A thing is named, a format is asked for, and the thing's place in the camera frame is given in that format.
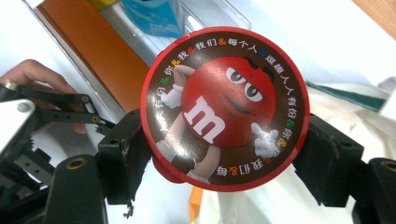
white plastic part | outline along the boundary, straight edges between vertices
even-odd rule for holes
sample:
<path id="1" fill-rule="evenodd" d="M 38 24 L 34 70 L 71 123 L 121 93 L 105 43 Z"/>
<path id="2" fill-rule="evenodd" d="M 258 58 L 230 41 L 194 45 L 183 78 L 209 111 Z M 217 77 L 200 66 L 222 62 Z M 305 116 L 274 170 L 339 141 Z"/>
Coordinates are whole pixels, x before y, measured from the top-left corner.
<path id="1" fill-rule="evenodd" d="M 393 91 L 393 94 L 390 95 L 388 100 L 385 102 L 381 111 L 379 112 L 382 116 L 393 119 L 396 121 L 396 89 Z"/>
<path id="2" fill-rule="evenodd" d="M 0 154 L 20 131 L 23 124 L 35 111 L 30 100 L 15 100 L 0 103 Z"/>

brown circular label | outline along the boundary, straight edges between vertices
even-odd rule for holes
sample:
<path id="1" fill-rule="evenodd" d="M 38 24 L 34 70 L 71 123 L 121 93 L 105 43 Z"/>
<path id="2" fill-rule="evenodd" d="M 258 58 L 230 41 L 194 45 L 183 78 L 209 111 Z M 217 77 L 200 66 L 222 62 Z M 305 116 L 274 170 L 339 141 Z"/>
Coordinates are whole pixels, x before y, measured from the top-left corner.
<path id="1" fill-rule="evenodd" d="M 304 81 L 273 42 L 231 27 L 191 33 L 163 51 L 142 95 L 156 160 L 204 189 L 257 187 L 280 174 L 306 136 Z"/>

m logo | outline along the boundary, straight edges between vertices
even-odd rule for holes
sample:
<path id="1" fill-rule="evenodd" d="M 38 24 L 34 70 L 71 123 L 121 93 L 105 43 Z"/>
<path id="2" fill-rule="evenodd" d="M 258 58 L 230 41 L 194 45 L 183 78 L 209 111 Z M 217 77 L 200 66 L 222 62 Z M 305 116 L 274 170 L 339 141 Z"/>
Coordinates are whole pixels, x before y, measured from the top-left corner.
<path id="1" fill-rule="evenodd" d="M 213 139 L 221 133 L 225 128 L 225 122 L 223 119 L 217 117 L 213 109 L 207 104 L 203 96 L 200 96 L 196 100 L 196 105 L 190 112 L 185 112 L 184 117 L 187 122 L 192 126 L 192 120 L 196 118 L 200 113 L 204 113 L 204 116 L 192 127 L 199 135 L 203 134 L 203 129 L 211 124 L 212 129 L 208 131 L 203 138 L 209 143 L 213 144 Z"/>

orange object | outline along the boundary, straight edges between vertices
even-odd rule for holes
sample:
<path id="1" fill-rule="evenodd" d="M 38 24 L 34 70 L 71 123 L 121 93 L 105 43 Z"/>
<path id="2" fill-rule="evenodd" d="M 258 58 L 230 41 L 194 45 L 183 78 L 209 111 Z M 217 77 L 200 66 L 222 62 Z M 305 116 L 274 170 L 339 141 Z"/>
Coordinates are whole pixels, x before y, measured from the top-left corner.
<path id="1" fill-rule="evenodd" d="M 189 209 L 190 209 L 190 222 L 193 222 L 199 216 L 199 210 L 201 209 L 201 201 L 202 201 L 202 194 L 204 190 L 193 187 L 190 201 L 189 201 Z"/>
<path id="2" fill-rule="evenodd" d="M 353 0 L 373 21 L 396 40 L 396 1 L 394 0 Z"/>
<path id="3" fill-rule="evenodd" d="M 46 0 L 37 7 L 120 106 L 140 106 L 148 66 L 88 1 Z"/>

red rim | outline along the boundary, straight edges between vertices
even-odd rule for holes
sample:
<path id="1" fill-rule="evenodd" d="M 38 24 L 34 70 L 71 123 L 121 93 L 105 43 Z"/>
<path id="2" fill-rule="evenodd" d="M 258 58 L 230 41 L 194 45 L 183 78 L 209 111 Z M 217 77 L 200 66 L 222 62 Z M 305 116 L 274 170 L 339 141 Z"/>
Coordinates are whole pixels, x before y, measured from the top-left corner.
<path id="1" fill-rule="evenodd" d="M 301 95 L 302 95 L 302 99 L 304 101 L 304 114 L 300 116 L 300 119 L 303 120 L 302 126 L 301 126 L 301 131 L 300 131 L 298 140 L 294 145 L 293 150 L 290 151 L 289 156 L 285 160 L 283 160 L 283 162 L 281 162 L 269 174 L 267 174 L 261 178 L 258 178 L 256 180 L 252 180 L 247 183 L 241 183 L 241 184 L 236 184 L 236 185 L 206 184 L 204 182 L 193 179 L 193 178 L 187 176 L 186 174 L 182 173 L 174 165 L 172 165 L 163 156 L 163 154 L 160 152 L 160 150 L 157 148 L 156 141 L 152 137 L 152 133 L 151 133 L 152 130 L 149 127 L 149 118 L 148 118 L 149 86 L 151 83 L 151 79 L 153 78 L 153 76 L 156 72 L 156 69 L 159 66 L 159 64 L 161 63 L 161 61 L 170 52 L 172 52 L 172 50 L 174 48 L 176 48 L 180 44 L 188 41 L 189 39 L 192 39 L 198 35 L 207 35 L 207 34 L 211 34 L 214 32 L 228 32 L 228 33 L 238 33 L 238 34 L 242 34 L 242 35 L 249 35 L 249 36 L 252 36 L 252 37 L 260 40 L 262 43 L 265 43 L 265 45 L 269 46 L 271 49 L 276 51 L 283 58 L 283 60 L 286 61 L 287 65 L 290 67 L 290 69 L 294 73 L 295 78 L 298 81 L 298 86 L 301 89 Z M 261 35 L 255 34 L 253 32 L 250 32 L 248 30 L 234 28 L 234 27 L 212 27 L 212 28 L 205 28 L 205 29 L 197 31 L 197 32 L 193 32 L 189 35 L 185 35 L 185 36 L 181 37 L 180 39 L 178 39 L 177 41 L 172 43 L 163 52 L 161 52 L 161 54 L 157 57 L 154 64 L 151 66 L 151 68 L 148 72 L 146 81 L 144 83 L 143 93 L 142 93 L 142 98 L 141 98 L 141 111 L 142 111 L 142 113 L 141 113 L 142 124 L 143 124 L 143 129 L 144 129 L 145 135 L 146 135 L 148 142 L 154 152 L 154 156 L 162 164 L 162 168 L 158 169 L 160 171 L 160 173 L 162 173 L 166 177 L 167 176 L 166 170 L 167 170 L 168 172 L 171 173 L 172 177 L 180 179 L 181 182 L 185 181 L 185 182 L 191 183 L 194 186 L 197 186 L 199 188 L 210 189 L 210 190 L 215 190 L 215 191 L 239 191 L 239 190 L 245 190 L 245 189 L 252 189 L 252 188 L 258 187 L 258 186 L 270 181 L 271 179 L 273 179 L 274 177 L 276 177 L 277 175 L 282 173 L 294 161 L 294 159 L 296 158 L 296 156 L 298 155 L 298 153 L 300 152 L 300 150 L 304 144 L 304 140 L 307 135 L 308 125 L 309 125 L 309 115 L 310 115 L 308 94 L 307 94 L 307 90 L 306 90 L 306 87 L 304 84 L 304 80 L 303 80 L 299 70 L 297 69 L 296 65 L 291 60 L 291 58 L 279 46 L 277 46 L 275 43 L 273 43 L 269 39 L 267 39 Z"/>

